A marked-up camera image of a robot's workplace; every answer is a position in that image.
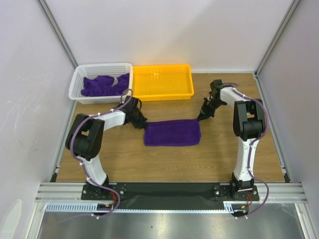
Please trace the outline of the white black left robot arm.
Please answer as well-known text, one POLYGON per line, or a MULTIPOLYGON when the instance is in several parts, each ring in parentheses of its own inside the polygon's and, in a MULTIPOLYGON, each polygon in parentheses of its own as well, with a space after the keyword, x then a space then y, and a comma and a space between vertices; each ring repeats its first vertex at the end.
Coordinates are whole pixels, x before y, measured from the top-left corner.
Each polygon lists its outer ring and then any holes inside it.
POLYGON ((111 195, 120 198, 109 186, 109 178, 99 158, 103 133, 116 126, 132 124, 136 129, 146 128, 147 119, 142 114, 142 101, 126 96, 113 109, 95 115, 78 114, 65 141, 65 147, 79 161, 86 175, 81 199, 104 200, 111 195))

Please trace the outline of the purple towel in basket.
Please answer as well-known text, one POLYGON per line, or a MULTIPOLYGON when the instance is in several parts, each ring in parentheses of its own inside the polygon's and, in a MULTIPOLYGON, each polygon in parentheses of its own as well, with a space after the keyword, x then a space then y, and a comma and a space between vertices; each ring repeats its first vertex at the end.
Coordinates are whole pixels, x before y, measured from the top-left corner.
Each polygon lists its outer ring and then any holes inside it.
POLYGON ((94 79, 84 77, 81 95, 86 97, 120 96, 129 88, 130 74, 120 75, 115 83, 112 76, 97 76, 94 79))

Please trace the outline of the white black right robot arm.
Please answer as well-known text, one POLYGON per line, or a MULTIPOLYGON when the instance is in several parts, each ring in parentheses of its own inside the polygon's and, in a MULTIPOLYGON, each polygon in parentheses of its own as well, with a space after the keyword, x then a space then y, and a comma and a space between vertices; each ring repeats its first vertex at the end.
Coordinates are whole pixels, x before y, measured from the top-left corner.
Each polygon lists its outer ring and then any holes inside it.
POLYGON ((268 131, 268 115, 261 99, 239 92, 232 83, 214 80, 209 97, 204 98, 197 120, 213 118, 221 105, 233 108, 233 131, 238 139, 237 162, 226 195, 235 200, 254 192, 254 161, 259 140, 268 131))

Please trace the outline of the purple towel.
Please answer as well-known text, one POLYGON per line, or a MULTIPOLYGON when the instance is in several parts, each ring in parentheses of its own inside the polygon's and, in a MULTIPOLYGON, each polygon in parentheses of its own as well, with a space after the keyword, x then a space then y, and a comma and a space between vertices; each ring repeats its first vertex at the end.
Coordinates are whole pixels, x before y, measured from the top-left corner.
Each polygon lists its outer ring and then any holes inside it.
POLYGON ((192 146, 200 140, 200 124, 196 119, 149 122, 144 133, 146 146, 192 146))
POLYGON ((86 97, 120 96, 129 88, 130 74, 120 75, 115 83, 112 76, 97 76, 94 79, 84 77, 81 95, 86 97))

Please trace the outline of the aluminium frame rail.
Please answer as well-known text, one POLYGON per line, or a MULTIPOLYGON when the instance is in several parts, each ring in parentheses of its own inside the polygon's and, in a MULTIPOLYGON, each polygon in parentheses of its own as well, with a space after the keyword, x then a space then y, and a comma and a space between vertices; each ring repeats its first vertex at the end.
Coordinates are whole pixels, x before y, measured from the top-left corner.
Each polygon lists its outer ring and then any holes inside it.
MULTIPOLYGON (((306 204, 308 201, 301 183, 268 183, 267 203, 306 204)), ((41 183, 35 197, 37 202, 80 201, 83 182, 41 183)))

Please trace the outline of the yellow plastic tray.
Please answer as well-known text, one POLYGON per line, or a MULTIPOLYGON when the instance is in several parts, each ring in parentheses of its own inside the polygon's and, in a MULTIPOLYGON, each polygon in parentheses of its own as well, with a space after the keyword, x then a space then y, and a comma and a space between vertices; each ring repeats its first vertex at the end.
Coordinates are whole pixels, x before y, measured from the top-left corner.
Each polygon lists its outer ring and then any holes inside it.
POLYGON ((189 100, 194 95, 188 64, 133 67, 133 96, 143 102, 189 100))

